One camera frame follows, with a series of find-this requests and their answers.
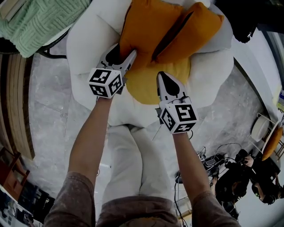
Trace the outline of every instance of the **white leg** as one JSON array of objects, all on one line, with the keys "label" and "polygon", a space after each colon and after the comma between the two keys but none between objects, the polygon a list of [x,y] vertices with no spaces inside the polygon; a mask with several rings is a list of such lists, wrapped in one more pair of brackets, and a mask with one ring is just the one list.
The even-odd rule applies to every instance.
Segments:
[{"label": "white leg", "polygon": [[142,156],[143,172],[141,196],[156,196],[171,199],[171,185],[164,162],[146,129],[131,131]]},{"label": "white leg", "polygon": [[103,204],[114,199],[138,196],[142,178],[142,158],[126,126],[109,128],[108,148],[112,151],[111,179],[103,195]]}]

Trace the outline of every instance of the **gray floor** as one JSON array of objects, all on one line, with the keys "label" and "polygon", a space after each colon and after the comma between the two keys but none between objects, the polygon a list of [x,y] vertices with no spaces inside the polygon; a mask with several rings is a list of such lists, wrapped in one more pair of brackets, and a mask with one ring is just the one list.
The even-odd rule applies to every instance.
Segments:
[{"label": "gray floor", "polygon": [[[51,53],[65,54],[64,39]],[[199,152],[206,147],[207,156],[226,143],[240,143],[249,151],[248,141],[257,112],[262,106],[256,94],[239,70],[232,73],[220,87],[211,106],[198,109],[200,121],[193,128],[191,139]],[[29,180],[56,197],[67,173],[69,155],[75,138],[90,111],[77,103],[71,94],[71,81],[67,60],[47,59],[38,54],[34,57],[29,94],[29,115],[34,161],[25,159],[31,170]],[[154,138],[159,122],[148,127]],[[169,176],[174,186],[174,174],[178,170],[174,143],[165,126],[158,131],[154,142],[161,151]],[[228,145],[218,150],[235,157],[239,146]],[[110,152],[104,151],[100,175],[95,189],[97,214],[100,212],[103,190],[110,177]]]}]

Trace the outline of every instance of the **orange pillow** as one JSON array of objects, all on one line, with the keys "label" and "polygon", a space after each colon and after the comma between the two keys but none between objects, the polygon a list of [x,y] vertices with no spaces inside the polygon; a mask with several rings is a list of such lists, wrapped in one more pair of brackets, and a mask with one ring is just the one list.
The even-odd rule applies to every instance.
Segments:
[{"label": "orange pillow", "polygon": [[136,49],[138,55],[131,69],[146,67],[182,10],[181,6],[160,0],[132,0],[119,42],[121,61]]},{"label": "orange pillow", "polygon": [[276,149],[281,137],[283,135],[283,128],[279,128],[278,130],[276,130],[272,136],[270,137],[268,143],[265,146],[265,149],[263,151],[263,156],[262,156],[262,161],[268,159],[272,153],[274,152],[274,150]]},{"label": "orange pillow", "polygon": [[158,56],[153,56],[153,60],[171,63],[188,58],[217,33],[223,19],[224,16],[211,12],[203,3],[195,3],[168,32],[162,43],[169,44],[160,47],[161,53],[157,51]]}]

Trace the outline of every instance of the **hand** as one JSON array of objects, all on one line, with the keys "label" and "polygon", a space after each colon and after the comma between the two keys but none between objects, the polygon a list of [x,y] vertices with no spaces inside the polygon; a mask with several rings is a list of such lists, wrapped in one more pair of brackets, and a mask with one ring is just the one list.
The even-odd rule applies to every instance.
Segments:
[{"label": "hand", "polygon": [[213,185],[215,185],[215,184],[217,184],[217,181],[218,181],[217,177],[213,177],[211,183],[212,183]]},{"label": "hand", "polygon": [[245,161],[246,161],[246,163],[245,163],[246,166],[252,167],[254,160],[253,160],[253,158],[250,155],[245,157]]}]

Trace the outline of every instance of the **tile floor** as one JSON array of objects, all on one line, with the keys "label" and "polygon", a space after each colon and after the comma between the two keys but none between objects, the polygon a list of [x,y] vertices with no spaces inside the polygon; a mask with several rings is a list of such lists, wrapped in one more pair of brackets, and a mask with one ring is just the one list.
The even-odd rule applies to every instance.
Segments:
[{"label": "tile floor", "polygon": [[[53,54],[66,54],[66,39],[52,48]],[[263,110],[254,91],[234,67],[232,73],[220,87],[211,106],[198,109],[200,121],[193,128],[191,139],[194,148],[206,147],[207,156],[214,154],[222,144],[237,142],[250,150],[248,141],[257,112]],[[29,94],[29,115],[35,158],[25,159],[31,170],[29,180],[56,197],[67,173],[69,155],[75,138],[90,110],[77,103],[71,93],[68,63],[65,59],[47,59],[36,54],[32,67]],[[154,138],[159,122],[148,127]],[[174,174],[178,170],[174,143],[163,125],[154,138],[161,151],[174,189]],[[235,157],[237,145],[228,145],[218,152]],[[110,150],[105,147],[100,174],[95,188],[96,217],[100,213],[104,188],[110,179]],[[180,198],[186,196],[180,188]]]}]

